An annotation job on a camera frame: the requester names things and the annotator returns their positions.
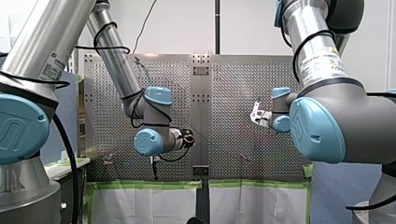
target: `silver metal arm segment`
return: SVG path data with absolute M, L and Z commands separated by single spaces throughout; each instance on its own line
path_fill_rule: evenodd
M 37 1 L 2 72 L 58 81 L 95 1 Z M 61 223 L 61 186 L 49 180 L 39 158 L 58 105 L 54 91 L 54 85 L 0 76 L 2 223 Z

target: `perforated metal panel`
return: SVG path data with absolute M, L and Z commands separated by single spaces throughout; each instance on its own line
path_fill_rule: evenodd
M 290 135 L 276 134 L 249 119 L 259 97 L 262 109 L 271 109 L 272 88 L 298 89 L 291 73 L 291 57 L 206 55 L 205 62 L 197 55 L 139 57 L 147 67 L 134 66 L 142 86 L 172 90 L 172 126 L 192 128 L 197 142 L 183 160 L 159 164 L 161 180 L 191 180 L 192 166 L 200 164 L 209 165 L 210 178 L 304 180 L 306 161 Z M 90 181 L 152 180 L 149 159 L 134 151 L 137 130 L 122 114 L 121 101 L 103 62 L 87 55 L 85 69 L 86 141 L 93 157 Z M 165 156 L 176 158 L 181 153 Z
M 190 122 L 190 79 L 189 56 L 150 57 L 139 56 L 146 70 L 134 64 L 143 88 L 148 85 L 164 86 L 173 93 L 171 116 L 173 126 L 185 127 Z M 112 179 L 149 179 L 153 173 L 149 158 L 137 155 L 133 139 L 138 130 L 131 126 L 130 119 L 121 112 L 121 100 L 112 84 L 102 60 L 95 55 L 86 56 L 86 107 L 89 126 L 87 150 L 94 157 L 89 170 L 90 181 Z M 164 155 L 174 159 L 183 151 Z M 158 164 L 161 180 L 192 179 L 191 158 L 188 154 L 182 161 Z
M 271 110 L 271 90 L 298 89 L 290 57 L 213 56 L 209 167 L 211 178 L 304 178 L 304 159 L 290 135 L 252 123 L 260 97 Z

